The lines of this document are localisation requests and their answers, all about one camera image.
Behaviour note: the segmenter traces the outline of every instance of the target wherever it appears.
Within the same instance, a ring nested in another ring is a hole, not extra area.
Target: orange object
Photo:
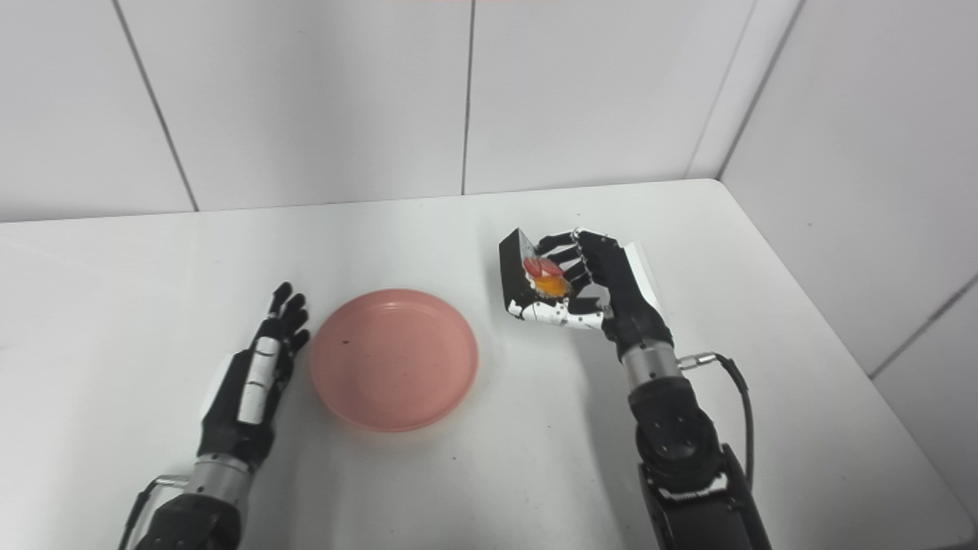
[[[560,298],[570,291],[570,283],[563,277],[554,275],[535,277],[533,283],[537,286],[538,291],[553,298]]]

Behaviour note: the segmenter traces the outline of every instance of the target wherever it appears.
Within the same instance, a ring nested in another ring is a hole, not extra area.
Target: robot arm
[[[245,527],[245,502],[255,471],[275,438],[272,421],[292,376],[293,359],[309,342],[305,297],[283,283],[251,344],[231,360],[202,421],[197,463],[188,479],[160,476],[140,493],[119,544],[129,533],[153,487],[184,487],[183,494],[153,514],[137,550],[234,550]]]
[[[634,245],[587,230],[545,237],[536,246],[519,229],[500,243],[507,311],[519,319],[600,328],[625,366],[638,427],[645,503],[666,550],[769,550],[750,491],[753,433],[746,383],[718,354],[679,360],[673,336]],[[580,298],[591,284],[608,298]],[[748,475],[696,402],[683,370],[719,361],[744,397]]]

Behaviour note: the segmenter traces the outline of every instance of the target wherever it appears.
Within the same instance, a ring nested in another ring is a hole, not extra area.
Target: tile grout line
[[[736,44],[733,46],[733,53],[731,54],[731,59],[727,63],[727,70],[724,71],[723,77],[720,79],[720,87],[717,89],[717,95],[713,98],[713,103],[710,105],[710,111],[706,114],[706,120],[703,122],[703,128],[699,131],[699,138],[696,139],[696,145],[692,148],[692,155],[689,156],[689,162],[686,164],[686,171],[683,173],[683,179],[689,179],[689,171],[692,170],[692,162],[696,160],[696,154],[699,153],[699,146],[703,144],[703,138],[706,136],[706,129],[710,127],[710,120],[713,118],[713,113],[717,110],[717,104],[720,103],[720,96],[723,94],[724,86],[727,85],[727,79],[731,75],[731,69],[734,68],[734,62],[736,62],[736,55],[740,51],[740,45],[743,43],[743,37],[747,34],[747,28],[750,26],[750,20],[754,18],[754,10],[757,8],[757,3],[760,0],[753,0],[750,4],[750,10],[747,12],[747,19],[743,23],[743,28],[740,30],[740,36],[737,37]],[[720,176],[720,170],[717,170],[717,177]]]
[[[466,193],[466,172],[468,170],[468,116],[472,99],[472,47],[475,43],[475,0],[471,0],[468,15],[468,73],[466,75],[466,126],[462,138],[462,194]]]
[[[146,68],[143,66],[142,58],[139,57],[139,51],[136,49],[136,41],[133,39],[132,32],[129,30],[129,23],[126,22],[125,15],[122,14],[122,7],[119,6],[119,0],[112,0],[112,6],[115,8],[115,16],[119,19],[119,24],[122,25],[122,33],[125,34],[126,42],[129,43],[132,57],[136,60],[136,68],[139,69],[139,75],[143,78],[143,85],[146,86],[146,92],[150,95],[150,102],[153,103],[156,118],[159,120],[159,125],[163,129],[163,137],[166,139],[166,145],[170,148],[170,155],[177,165],[177,172],[179,172],[180,180],[183,182],[184,191],[187,192],[187,197],[190,199],[190,205],[194,208],[194,212],[199,212],[200,208],[197,205],[197,198],[194,197],[194,190],[190,187],[187,172],[184,171],[183,163],[180,162],[180,156],[177,155],[177,148],[173,144],[170,128],[166,125],[166,120],[163,118],[163,111],[159,107],[159,101],[156,100],[156,93],[154,93],[153,87],[150,85],[150,77],[146,73]]]
[[[882,374],[887,367],[892,365],[893,362],[897,360],[897,357],[899,357],[904,351],[906,351],[908,347],[913,345],[913,343],[916,342],[917,339],[919,339],[921,336],[923,336],[924,333],[930,330],[930,328],[934,326],[934,323],[936,323],[938,319],[944,317],[944,315],[956,303],[958,303],[962,298],[964,298],[964,295],[968,294],[968,291],[974,288],[975,285],[978,285],[978,273],[975,273],[971,277],[971,279],[968,280],[967,283],[964,283],[963,287],[957,289],[957,292],[952,294],[950,298],[945,300],[945,302],[942,303],[940,307],[938,307],[933,313],[931,313],[930,316],[927,317],[927,320],[924,321],[924,323],[920,325],[920,327],[918,327],[917,330],[913,331],[913,334],[911,334],[909,338],[907,338],[902,344],[900,344],[893,351],[893,353],[890,353],[890,355],[886,359],[883,359],[883,362],[880,363],[878,367],[873,369],[872,372],[870,372],[867,375],[869,376],[869,379],[876,380],[876,377]]]
[[[747,122],[750,121],[750,118],[754,115],[754,110],[757,109],[757,104],[761,99],[761,95],[764,94],[764,89],[768,87],[768,81],[771,80],[771,74],[775,71],[775,65],[778,64],[778,59],[781,57],[781,52],[784,51],[784,45],[787,44],[788,37],[794,30],[795,24],[798,23],[798,16],[801,15],[801,11],[805,7],[806,2],[808,2],[808,0],[799,0],[798,6],[795,7],[794,13],[791,14],[791,20],[788,22],[788,26],[784,30],[784,34],[781,36],[781,40],[778,42],[777,48],[775,48],[775,54],[771,56],[771,62],[768,63],[768,68],[764,71],[764,76],[761,77],[761,83],[757,86],[757,91],[754,93],[754,97],[750,100],[750,105],[747,107],[747,112],[744,113],[743,120],[740,122],[740,127],[733,136],[731,146],[727,150],[727,155],[724,157],[723,163],[720,164],[720,171],[717,173],[717,179],[721,182],[724,181],[724,172],[727,171],[727,166],[730,164],[731,158],[734,156],[734,150],[740,143],[740,138],[743,136],[744,129],[747,128]]]

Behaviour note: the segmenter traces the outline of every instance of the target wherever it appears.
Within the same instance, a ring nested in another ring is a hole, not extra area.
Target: black cable
[[[119,550],[126,550],[132,529],[136,527],[139,517],[143,515],[143,508],[146,507],[146,503],[149,502],[150,495],[153,494],[155,488],[156,479],[153,479],[150,484],[146,485],[143,492],[136,495],[136,501],[132,503],[132,509],[129,511],[129,518],[125,521],[125,530],[122,532],[122,540],[119,541]]]
[[[744,459],[744,477],[747,479],[747,486],[753,488],[754,486],[754,409],[750,405],[750,394],[747,392],[747,381],[743,379],[743,375],[740,374],[740,369],[736,367],[733,359],[728,359],[720,353],[714,353],[717,356],[717,361],[720,361],[721,366],[727,371],[727,374],[733,379],[733,383],[736,385],[737,391],[740,392],[740,400],[743,402],[743,423],[744,429],[746,431],[746,447],[747,456]]]

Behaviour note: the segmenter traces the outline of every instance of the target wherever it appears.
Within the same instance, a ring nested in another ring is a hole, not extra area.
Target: white panel
[[[978,292],[972,290],[875,380],[958,498],[978,518]]]
[[[756,0],[686,177],[717,177],[800,0]]]
[[[469,3],[123,8],[201,208],[460,193]]]
[[[808,2],[723,175],[867,371],[978,271],[975,21]]]
[[[109,0],[0,3],[0,221],[189,210]]]
[[[682,177],[751,3],[477,2],[466,192]]]

